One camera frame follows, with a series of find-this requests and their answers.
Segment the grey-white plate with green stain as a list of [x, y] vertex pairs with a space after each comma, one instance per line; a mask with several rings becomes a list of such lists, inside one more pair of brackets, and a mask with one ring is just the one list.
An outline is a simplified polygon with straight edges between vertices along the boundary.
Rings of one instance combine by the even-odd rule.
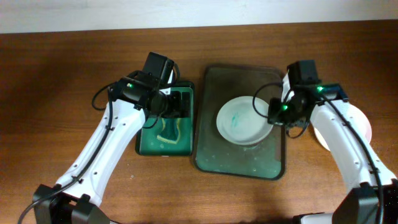
[[240, 146], [253, 145], [271, 133], [273, 125], [256, 112], [252, 100], [252, 96], [239, 96], [219, 110], [216, 127], [228, 142]]

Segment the pinkish white plate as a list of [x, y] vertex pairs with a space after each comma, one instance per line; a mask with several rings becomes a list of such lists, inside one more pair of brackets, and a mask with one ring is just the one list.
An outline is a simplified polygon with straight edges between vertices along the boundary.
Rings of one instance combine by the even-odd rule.
[[[350, 118], [352, 118], [359, 125], [361, 134], [363, 134], [365, 136], [365, 138], [367, 139], [368, 143], [370, 143], [371, 138], [372, 138], [372, 129], [371, 129], [371, 124], [370, 124], [368, 118], [366, 117], [366, 115], [360, 109], [355, 107], [354, 105], [349, 105], [348, 113], [349, 113]], [[324, 140], [323, 136], [318, 131], [318, 129], [316, 127], [313, 127], [313, 130], [315, 132], [315, 136], [316, 136], [318, 142], [327, 151], [329, 151], [330, 149], [329, 149], [326, 141]]]

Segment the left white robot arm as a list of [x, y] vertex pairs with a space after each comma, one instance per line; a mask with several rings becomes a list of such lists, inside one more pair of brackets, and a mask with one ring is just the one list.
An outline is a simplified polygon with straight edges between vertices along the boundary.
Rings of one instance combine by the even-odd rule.
[[155, 139], [178, 144], [181, 120], [193, 116], [192, 95], [172, 89], [179, 78], [173, 60], [150, 52], [142, 70], [104, 86], [108, 102], [90, 140], [53, 187], [37, 188], [18, 222], [33, 210], [37, 223], [112, 223], [100, 205], [131, 139], [148, 127], [149, 118], [155, 118], [161, 124]]

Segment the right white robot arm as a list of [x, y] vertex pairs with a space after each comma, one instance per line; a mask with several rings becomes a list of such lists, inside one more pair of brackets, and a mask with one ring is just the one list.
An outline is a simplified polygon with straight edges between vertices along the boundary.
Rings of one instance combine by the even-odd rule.
[[349, 112], [342, 87], [322, 84], [314, 60], [287, 66], [282, 96], [271, 99], [270, 124], [285, 129], [311, 124], [323, 137], [347, 195], [332, 213], [297, 215], [294, 223], [397, 223], [397, 177], [380, 160]]

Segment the green yellow scrubbing sponge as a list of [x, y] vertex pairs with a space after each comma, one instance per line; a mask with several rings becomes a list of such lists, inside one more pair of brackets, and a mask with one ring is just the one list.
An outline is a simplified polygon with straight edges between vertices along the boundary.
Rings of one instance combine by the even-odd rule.
[[162, 130], [157, 139], [168, 144], [177, 144], [180, 140], [180, 118], [162, 118]]

